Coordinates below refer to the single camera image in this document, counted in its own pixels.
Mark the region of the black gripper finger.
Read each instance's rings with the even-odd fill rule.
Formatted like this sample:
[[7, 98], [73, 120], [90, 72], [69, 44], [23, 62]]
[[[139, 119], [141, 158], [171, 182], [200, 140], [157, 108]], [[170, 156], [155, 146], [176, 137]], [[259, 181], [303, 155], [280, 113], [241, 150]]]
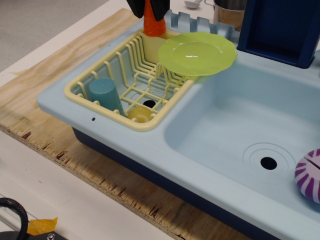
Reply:
[[156, 21], [161, 21], [170, 9], [170, 0], [151, 0], [153, 15]]
[[145, 0], [127, 0], [133, 14], [139, 19], [144, 16]]

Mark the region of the dark metal robot base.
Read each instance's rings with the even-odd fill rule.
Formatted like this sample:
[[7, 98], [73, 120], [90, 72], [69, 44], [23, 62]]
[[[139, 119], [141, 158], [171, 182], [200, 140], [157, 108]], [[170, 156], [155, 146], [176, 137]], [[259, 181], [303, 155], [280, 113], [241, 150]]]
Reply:
[[[1, 240], [18, 240], [19, 232], [17, 231], [4, 231], [0, 233]], [[24, 240], [67, 240], [65, 237], [56, 232], [43, 233], [39, 235], [26, 234]]]

